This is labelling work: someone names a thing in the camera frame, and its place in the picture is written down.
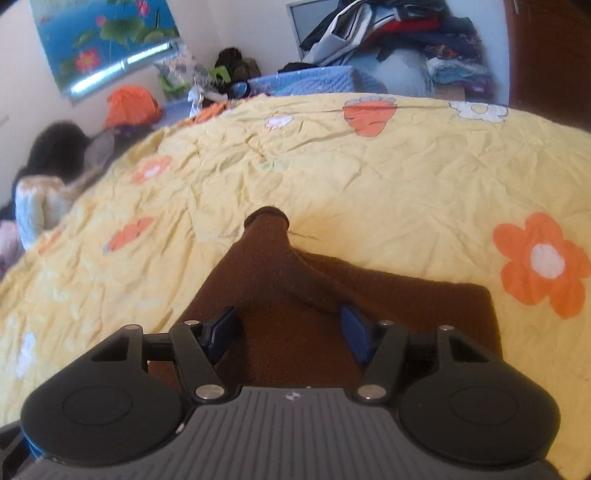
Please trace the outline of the blue lotus flower poster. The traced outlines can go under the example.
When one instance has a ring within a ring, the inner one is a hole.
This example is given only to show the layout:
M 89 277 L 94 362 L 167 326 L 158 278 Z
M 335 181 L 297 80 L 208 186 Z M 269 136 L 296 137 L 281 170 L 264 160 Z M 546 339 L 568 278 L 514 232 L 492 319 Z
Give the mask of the blue lotus flower poster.
M 177 49 L 165 1 L 32 1 L 35 26 L 61 94 L 79 100 Z

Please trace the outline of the brown knitted sweater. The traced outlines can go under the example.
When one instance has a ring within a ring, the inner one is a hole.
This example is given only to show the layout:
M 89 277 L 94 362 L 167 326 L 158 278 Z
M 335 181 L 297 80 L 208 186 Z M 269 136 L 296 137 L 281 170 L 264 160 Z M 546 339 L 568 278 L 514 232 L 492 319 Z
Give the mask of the brown knitted sweater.
M 297 250 L 288 240 L 288 226 L 287 216 L 274 207 L 250 214 L 242 238 L 180 316 L 202 321 L 235 308 L 240 336 L 216 366 L 228 387 L 353 389 L 362 373 L 339 326 L 342 306 L 349 304 L 370 319 L 398 321 L 412 332 L 451 325 L 502 353 L 485 287 L 363 269 Z

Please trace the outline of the grey framed monitor screen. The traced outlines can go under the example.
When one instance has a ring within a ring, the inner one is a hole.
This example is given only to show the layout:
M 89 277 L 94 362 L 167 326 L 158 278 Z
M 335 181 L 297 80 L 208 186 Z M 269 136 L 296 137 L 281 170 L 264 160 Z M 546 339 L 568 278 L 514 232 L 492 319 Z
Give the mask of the grey framed monitor screen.
M 305 55 L 301 42 L 338 6 L 338 0 L 294 1 L 287 4 L 287 18 L 293 28 L 297 53 L 301 59 Z

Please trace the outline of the black fluffy garment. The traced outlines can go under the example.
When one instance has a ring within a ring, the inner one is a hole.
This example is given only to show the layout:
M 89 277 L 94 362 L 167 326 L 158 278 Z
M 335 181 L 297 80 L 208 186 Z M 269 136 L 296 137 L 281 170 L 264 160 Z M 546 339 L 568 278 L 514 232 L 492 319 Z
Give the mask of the black fluffy garment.
M 115 136 L 112 132 L 104 131 L 89 137 L 73 122 L 56 122 L 36 137 L 13 186 L 32 176 L 57 177 L 64 184 L 70 184 L 84 174 L 104 170 L 114 158 Z

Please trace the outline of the white cream garment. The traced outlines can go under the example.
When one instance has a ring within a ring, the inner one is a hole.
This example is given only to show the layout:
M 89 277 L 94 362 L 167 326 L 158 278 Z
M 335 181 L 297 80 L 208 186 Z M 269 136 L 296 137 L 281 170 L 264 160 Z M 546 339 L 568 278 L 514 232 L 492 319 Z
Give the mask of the white cream garment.
M 79 196 L 76 183 L 64 184 L 55 176 L 22 178 L 14 194 L 15 219 L 23 248 L 30 250 L 37 239 L 59 224 Z

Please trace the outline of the brown wooden door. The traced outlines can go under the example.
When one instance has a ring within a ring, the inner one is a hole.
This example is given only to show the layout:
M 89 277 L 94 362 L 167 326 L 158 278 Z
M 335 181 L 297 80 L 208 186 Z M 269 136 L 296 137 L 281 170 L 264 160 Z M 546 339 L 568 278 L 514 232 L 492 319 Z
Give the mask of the brown wooden door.
M 590 130 L 590 3 L 504 3 L 510 52 L 509 105 Z

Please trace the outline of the pile of assorted clothes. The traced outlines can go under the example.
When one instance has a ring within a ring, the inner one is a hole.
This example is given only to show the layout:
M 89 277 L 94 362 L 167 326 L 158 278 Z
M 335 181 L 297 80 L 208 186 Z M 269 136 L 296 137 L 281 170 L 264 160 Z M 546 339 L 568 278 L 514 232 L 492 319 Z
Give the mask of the pile of assorted clothes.
M 491 100 L 496 82 L 473 21 L 445 1 L 339 1 L 301 42 L 304 58 L 281 73 L 349 66 L 389 92 L 436 97 L 446 88 L 467 100 Z

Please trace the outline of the orange cloth bundle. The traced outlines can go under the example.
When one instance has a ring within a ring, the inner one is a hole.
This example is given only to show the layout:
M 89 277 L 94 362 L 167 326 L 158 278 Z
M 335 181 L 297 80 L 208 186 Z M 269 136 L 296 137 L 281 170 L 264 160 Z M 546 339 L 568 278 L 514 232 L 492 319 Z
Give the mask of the orange cloth bundle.
M 104 128 L 152 125 L 162 116 L 155 98 L 141 86 L 128 85 L 116 89 L 107 98 L 107 105 Z

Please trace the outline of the yellow carrot print bedspread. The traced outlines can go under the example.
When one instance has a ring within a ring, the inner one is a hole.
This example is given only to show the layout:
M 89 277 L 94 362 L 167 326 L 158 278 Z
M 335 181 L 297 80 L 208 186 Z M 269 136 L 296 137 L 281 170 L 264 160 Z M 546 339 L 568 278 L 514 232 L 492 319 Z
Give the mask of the yellow carrot print bedspread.
M 297 249 L 486 287 L 506 360 L 590 472 L 590 136 L 497 106 L 259 97 L 132 148 L 1 283 L 1 419 L 123 324 L 164 330 L 263 206 Z

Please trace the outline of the light blue quilted blanket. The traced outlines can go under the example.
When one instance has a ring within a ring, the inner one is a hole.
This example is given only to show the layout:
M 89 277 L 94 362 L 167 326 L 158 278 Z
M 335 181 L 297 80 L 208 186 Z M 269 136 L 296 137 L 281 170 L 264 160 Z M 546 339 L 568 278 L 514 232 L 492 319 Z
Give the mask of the light blue quilted blanket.
M 169 101 L 160 105 L 161 118 L 154 128 L 173 125 L 195 116 L 207 104 L 238 101 L 254 96 L 300 96 L 324 93 L 386 94 L 386 86 L 372 75 L 354 67 L 336 66 L 310 68 L 276 75 L 238 81 L 229 86 L 228 92 L 219 93 L 214 84 L 205 86 L 196 80 L 207 80 L 195 75 L 192 83 L 174 85 L 166 77 L 160 77 L 160 85 Z

